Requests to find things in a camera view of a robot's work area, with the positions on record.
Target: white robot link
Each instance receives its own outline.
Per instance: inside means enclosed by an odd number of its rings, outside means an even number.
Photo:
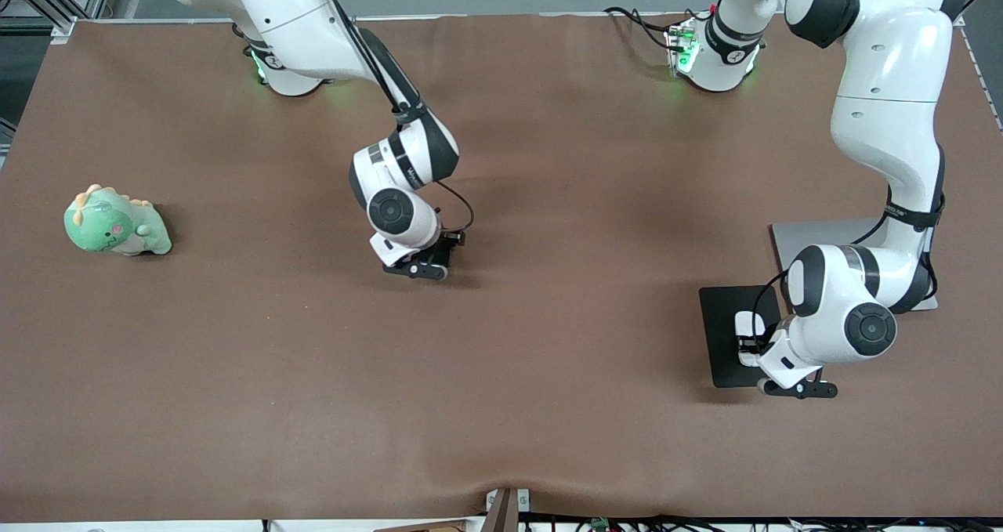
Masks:
[[[768,394],[803,397],[806,377],[824,365],[885,353],[898,330],[894,314],[936,292],[930,251],[944,207],[944,154],[934,137],[934,111],[952,21],[963,3],[787,0],[784,18],[791,32],[821,48],[839,43],[846,51],[832,139],[843,154],[885,176],[889,194],[882,222],[888,225],[885,240],[874,246],[802,250],[782,285],[793,314],[771,333],[750,311],[735,315],[739,359],[762,368],[769,379],[759,387]],[[709,90],[736,86],[776,6],[776,0],[720,0],[707,20],[686,23],[699,28],[689,33],[692,51],[678,58],[688,58],[686,67],[677,70]],[[834,393],[834,386],[823,392]]]
[[[436,210],[414,192],[448,178],[459,150],[379,38],[357,27],[338,0],[178,1],[229,15],[278,93],[303,95],[325,80],[353,78],[383,89],[396,129],[355,154],[349,183],[376,230],[369,242],[383,269],[445,279],[463,230],[444,230]]]

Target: green plush dinosaur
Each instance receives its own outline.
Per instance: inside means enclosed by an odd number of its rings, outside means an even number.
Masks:
[[[66,234],[87,252],[166,254],[171,238],[163,219],[148,201],[129,200],[94,184],[76,196],[63,214]]]

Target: black band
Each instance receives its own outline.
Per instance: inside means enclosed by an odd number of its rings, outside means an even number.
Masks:
[[[737,30],[724,24],[724,21],[721,20],[721,17],[717,15],[716,11],[714,12],[713,22],[717,23],[717,28],[721,29],[721,34],[727,36],[731,40],[737,40],[738,42],[749,42],[752,40],[759,40],[760,38],[762,38],[763,32],[765,32],[765,31],[753,32],[753,33],[738,32]]]
[[[864,266],[864,287],[872,297],[877,297],[878,289],[881,287],[881,268],[878,267],[878,259],[867,246],[855,244],[851,248],[861,257],[861,264]]]
[[[411,185],[411,189],[419,190],[425,187],[421,178],[418,177],[418,172],[411,165],[411,158],[407,158],[407,153],[404,152],[404,144],[400,142],[400,135],[394,130],[386,140],[390,144],[390,151],[393,152],[393,158],[397,160],[397,166],[400,167],[401,172],[404,172],[404,177],[407,178],[407,183]]]
[[[947,199],[942,193],[940,205],[938,205],[937,209],[931,211],[930,213],[923,213],[896,205],[895,203],[892,203],[892,199],[889,197],[888,203],[885,203],[885,216],[890,219],[906,223],[907,225],[911,225],[914,229],[916,229],[916,232],[923,232],[929,228],[937,226],[937,223],[940,222],[941,215],[944,213],[944,205],[946,203]]]
[[[711,50],[720,54],[721,61],[723,61],[723,63],[728,65],[735,65],[742,63],[742,61],[745,61],[745,59],[748,58],[749,54],[751,54],[756,49],[756,47],[759,46],[758,42],[751,42],[744,46],[736,46],[734,44],[726,42],[724,39],[721,38],[719,34],[717,34],[716,29],[714,29],[713,21],[707,21],[707,24],[704,25],[704,28],[706,29],[704,31],[704,34],[707,37],[707,46],[710,46]],[[735,52],[742,52],[742,54],[737,55],[735,54]]]

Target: black joint cap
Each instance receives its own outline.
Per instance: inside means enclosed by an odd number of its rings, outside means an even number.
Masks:
[[[861,12],[861,0],[812,0],[804,17],[793,24],[784,16],[787,27],[795,35],[827,48],[850,27]]]
[[[390,234],[401,234],[411,228],[414,205],[404,192],[385,189],[376,193],[369,202],[369,219],[377,229]]]
[[[875,356],[895,341],[897,324],[892,311],[878,303],[857,305],[844,323],[850,345],[861,355]]]

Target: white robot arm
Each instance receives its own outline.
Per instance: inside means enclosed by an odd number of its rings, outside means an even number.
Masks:
[[[894,314],[934,290],[930,251],[944,204],[944,157],[933,121],[960,6],[959,0],[787,0],[785,19],[795,35],[820,47],[840,43],[847,53],[832,139],[888,179],[883,221],[889,224],[874,246],[802,250],[783,285],[793,314],[771,334],[757,328],[753,335],[752,317],[744,313],[744,335],[756,343],[740,356],[766,373],[770,381],[760,388],[767,392],[798,385],[824,365],[885,353],[898,331]]]
[[[368,79],[383,89],[396,129],[355,154],[349,183],[376,230],[370,245],[384,270],[444,279],[463,233],[443,231],[437,212],[414,192],[448,178],[459,151],[379,38],[357,27],[337,0],[178,1],[229,15],[281,94],[302,95],[328,79]]]
[[[760,39],[780,0],[717,0],[706,16],[684,22],[674,41],[674,71],[708,91],[734,88],[752,71]]]

